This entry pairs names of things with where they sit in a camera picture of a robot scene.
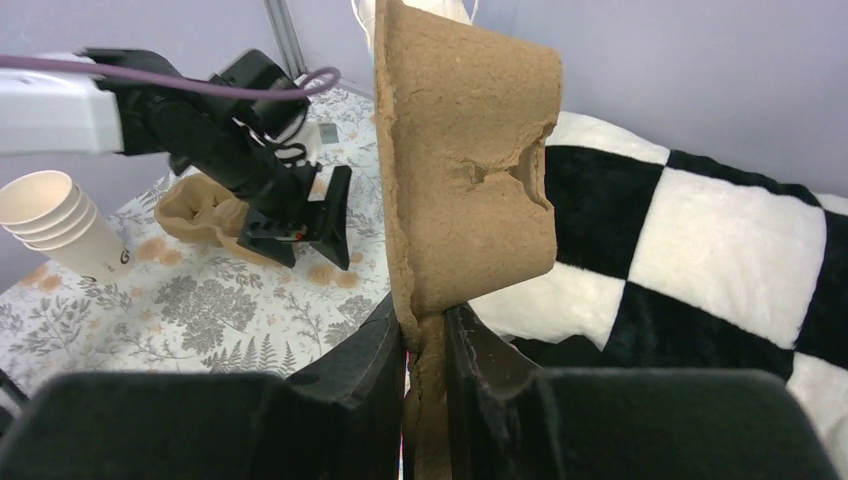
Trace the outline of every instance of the leaf pattern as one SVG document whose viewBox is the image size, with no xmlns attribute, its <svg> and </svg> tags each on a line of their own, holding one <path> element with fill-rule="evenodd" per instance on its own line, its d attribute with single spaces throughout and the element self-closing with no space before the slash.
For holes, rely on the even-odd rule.
<svg viewBox="0 0 848 480">
<path fill-rule="evenodd" d="M 341 89 L 313 100 L 309 120 L 339 130 L 339 142 L 318 156 L 328 166 L 321 178 L 334 165 L 353 169 L 347 234 L 358 260 L 347 276 L 333 269 L 313 282 L 310 271 L 327 262 L 306 245 L 296 246 L 289 270 L 169 237 L 153 217 L 178 180 L 168 174 L 109 218 L 131 251 L 146 249 L 128 277 L 99 285 L 48 262 L 0 295 L 0 368 L 29 394 L 81 370 L 286 377 L 355 332 L 389 289 L 374 104 Z M 48 277 L 58 286 L 39 288 Z"/>
</svg>

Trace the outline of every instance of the metal pole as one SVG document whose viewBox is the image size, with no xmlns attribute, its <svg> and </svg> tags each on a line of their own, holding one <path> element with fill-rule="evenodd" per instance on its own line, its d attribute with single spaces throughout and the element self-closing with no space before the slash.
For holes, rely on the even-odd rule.
<svg viewBox="0 0 848 480">
<path fill-rule="evenodd" d="M 297 42 L 297 34 L 289 14 L 286 0 L 265 0 L 268 15 L 271 17 L 271 26 L 277 37 L 277 45 L 283 56 L 283 66 L 286 73 L 293 79 L 307 73 L 306 63 L 303 61 L 303 53 Z"/>
</svg>

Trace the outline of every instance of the white robot arm segment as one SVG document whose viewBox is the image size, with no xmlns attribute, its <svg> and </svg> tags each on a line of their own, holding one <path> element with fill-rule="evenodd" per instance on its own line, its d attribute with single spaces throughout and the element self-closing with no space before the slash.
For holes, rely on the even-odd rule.
<svg viewBox="0 0 848 480">
<path fill-rule="evenodd" d="M 72 53 L 41 58 L 90 62 Z M 124 149 L 115 94 L 90 75 L 0 69 L 0 157 Z"/>
</svg>

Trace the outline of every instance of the fluffy blanket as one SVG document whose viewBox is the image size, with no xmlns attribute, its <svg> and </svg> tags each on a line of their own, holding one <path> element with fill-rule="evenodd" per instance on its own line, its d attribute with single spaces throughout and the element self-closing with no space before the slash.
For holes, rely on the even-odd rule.
<svg viewBox="0 0 848 480">
<path fill-rule="evenodd" d="M 546 169 L 558 263 L 471 301 L 481 320 L 584 336 L 602 366 L 771 372 L 848 478 L 848 201 L 570 113 Z"/>
</svg>

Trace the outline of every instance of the paper cup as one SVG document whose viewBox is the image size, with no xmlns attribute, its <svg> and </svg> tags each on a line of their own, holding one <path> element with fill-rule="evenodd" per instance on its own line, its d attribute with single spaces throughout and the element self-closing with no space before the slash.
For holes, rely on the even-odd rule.
<svg viewBox="0 0 848 480">
<path fill-rule="evenodd" d="M 67 232 L 37 245 L 24 245 L 90 282 L 112 283 L 131 270 L 132 259 L 121 237 L 91 206 L 83 221 Z"/>
<path fill-rule="evenodd" d="M 88 198 L 88 195 L 86 195 L 85 192 L 80 192 L 74 208 L 72 208 L 71 211 L 56 224 L 32 233 L 13 233 L 12 236 L 22 242 L 36 245 L 38 242 L 43 242 L 62 235 L 80 223 L 84 223 L 86 213 L 88 213 L 88 211 L 92 208 L 97 209 L 91 199 Z"/>
<path fill-rule="evenodd" d="M 15 234 L 43 230 L 65 218 L 79 195 L 79 188 L 64 172 L 24 175 L 0 189 L 0 224 Z"/>
</svg>

